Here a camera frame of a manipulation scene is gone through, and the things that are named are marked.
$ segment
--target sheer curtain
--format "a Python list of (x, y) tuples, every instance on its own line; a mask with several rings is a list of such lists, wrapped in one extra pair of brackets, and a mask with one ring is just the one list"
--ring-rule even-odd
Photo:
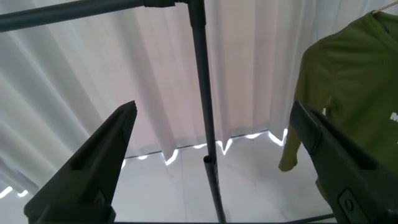
[[(0, 12), (63, 2), (2, 0)], [(206, 1), (217, 140), (282, 139), (304, 50), (389, 2)], [(0, 51), (0, 178), (18, 192), (38, 191), (127, 101), (138, 116), (126, 156), (205, 143), (185, 4), (2, 33)]]

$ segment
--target clothes hanger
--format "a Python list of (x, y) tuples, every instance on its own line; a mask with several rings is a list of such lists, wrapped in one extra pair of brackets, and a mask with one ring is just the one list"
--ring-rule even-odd
[(381, 12), (381, 11), (383, 11), (385, 9), (388, 9), (391, 6), (395, 6), (396, 4), (398, 4), (398, 1), (394, 1), (393, 3), (390, 3), (390, 4), (388, 4), (388, 5), (384, 6), (384, 7), (381, 7), (380, 9), (373, 11), (372, 14), (375, 15), (376, 13)]

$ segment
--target white floor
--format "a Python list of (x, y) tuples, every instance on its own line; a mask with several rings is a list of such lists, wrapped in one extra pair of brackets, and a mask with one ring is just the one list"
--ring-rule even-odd
[[(305, 150), (298, 166), (278, 169), (282, 147), (267, 133), (218, 148), (221, 197), (227, 222), (286, 222), (331, 213), (316, 186)], [(117, 221), (217, 222), (203, 157), (207, 148), (178, 152), (166, 166), (161, 154), (130, 159), (121, 172), (113, 207)]]

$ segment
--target olive green shirt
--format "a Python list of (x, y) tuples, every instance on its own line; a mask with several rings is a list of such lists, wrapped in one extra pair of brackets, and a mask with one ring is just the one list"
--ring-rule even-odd
[[(302, 57), (294, 100), (322, 112), (376, 160), (398, 173), (398, 16), (371, 13), (313, 44)], [(279, 168), (300, 145), (289, 126)]]

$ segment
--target clothing rack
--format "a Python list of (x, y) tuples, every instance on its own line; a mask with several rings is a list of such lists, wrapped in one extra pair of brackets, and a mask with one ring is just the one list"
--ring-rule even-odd
[[(225, 214), (218, 183), (216, 139), (211, 102), (210, 72), (206, 43), (206, 15), (204, 0), (81, 0), (54, 6), (0, 15), (0, 32), (53, 24), (134, 7), (170, 7), (176, 2), (188, 4), (190, 23), (198, 70), (203, 119), (205, 122), (208, 155), (203, 158), (218, 221), (225, 223)], [(333, 214), (297, 220), (289, 223), (314, 222), (333, 217)]]

